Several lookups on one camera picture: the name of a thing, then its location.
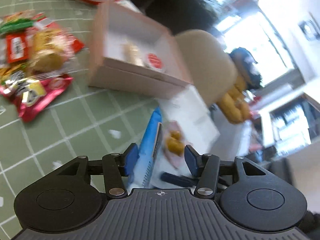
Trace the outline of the beige chair right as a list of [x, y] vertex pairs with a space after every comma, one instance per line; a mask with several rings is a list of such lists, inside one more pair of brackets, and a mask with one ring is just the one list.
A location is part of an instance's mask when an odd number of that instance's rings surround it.
[[221, 44], [204, 30], [188, 30], [175, 35], [200, 97], [207, 106], [216, 103], [235, 84], [236, 66]]

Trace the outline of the dark red foil snack packet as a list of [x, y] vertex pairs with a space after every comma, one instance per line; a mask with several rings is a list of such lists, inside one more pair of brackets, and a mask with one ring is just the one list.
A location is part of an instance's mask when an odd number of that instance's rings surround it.
[[23, 122], [31, 122], [64, 93], [72, 81], [68, 74], [42, 80], [14, 80], [1, 85], [1, 95], [16, 106], [18, 117]]

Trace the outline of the small red candy packet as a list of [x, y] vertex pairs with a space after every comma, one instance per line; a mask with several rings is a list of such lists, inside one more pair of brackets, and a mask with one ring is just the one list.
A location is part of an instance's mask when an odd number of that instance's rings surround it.
[[27, 36], [24, 32], [8, 34], [5, 39], [8, 63], [20, 62], [29, 58]]

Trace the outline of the red white striped snack packet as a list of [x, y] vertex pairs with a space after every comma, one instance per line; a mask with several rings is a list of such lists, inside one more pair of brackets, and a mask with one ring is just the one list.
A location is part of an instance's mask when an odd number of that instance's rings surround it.
[[49, 19], [44, 18], [41, 21], [36, 21], [34, 23], [34, 28], [37, 31], [49, 30], [49, 29], [62, 31], [68, 37], [68, 40], [71, 43], [71, 47], [72, 47], [75, 54], [78, 53], [80, 50], [82, 50], [85, 47], [84, 43], [80, 39], [75, 37], [71, 32], [67, 31], [66, 28], [61, 27], [55, 21], [49, 21], [48, 23], [46, 23], [46, 20], [49, 20]]

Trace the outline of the black aquarium cabinet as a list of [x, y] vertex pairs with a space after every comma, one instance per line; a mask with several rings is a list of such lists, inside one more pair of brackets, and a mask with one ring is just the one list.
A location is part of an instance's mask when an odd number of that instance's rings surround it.
[[210, 0], [130, 0], [146, 16], [172, 34], [200, 29], [209, 31], [218, 20]]

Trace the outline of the green red snack packet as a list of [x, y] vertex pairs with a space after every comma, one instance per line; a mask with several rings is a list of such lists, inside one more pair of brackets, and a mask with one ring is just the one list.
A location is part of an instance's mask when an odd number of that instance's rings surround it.
[[24, 10], [11, 15], [1, 16], [1, 35], [24, 31], [33, 27], [36, 21], [44, 18], [44, 13], [37, 14], [34, 10]]

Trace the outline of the pink open cardboard box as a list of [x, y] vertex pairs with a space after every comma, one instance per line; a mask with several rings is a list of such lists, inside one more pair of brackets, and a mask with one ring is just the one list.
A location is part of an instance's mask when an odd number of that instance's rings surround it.
[[91, 87], [170, 99], [193, 83], [170, 31], [117, 3], [98, 5], [88, 47]]

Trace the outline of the blue snack packet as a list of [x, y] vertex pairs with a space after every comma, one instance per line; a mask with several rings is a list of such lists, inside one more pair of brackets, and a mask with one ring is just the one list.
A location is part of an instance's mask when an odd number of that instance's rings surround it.
[[128, 191], [133, 189], [150, 188], [153, 167], [158, 152], [162, 148], [162, 113], [157, 107], [154, 109], [140, 146], [138, 147], [138, 158], [128, 179]]

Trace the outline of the yellow bread snack packet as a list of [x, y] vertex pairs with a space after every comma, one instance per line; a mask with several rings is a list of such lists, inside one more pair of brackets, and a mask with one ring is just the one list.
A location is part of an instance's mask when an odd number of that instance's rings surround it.
[[60, 70], [73, 56], [71, 41], [60, 29], [39, 30], [32, 37], [29, 66], [33, 72]]

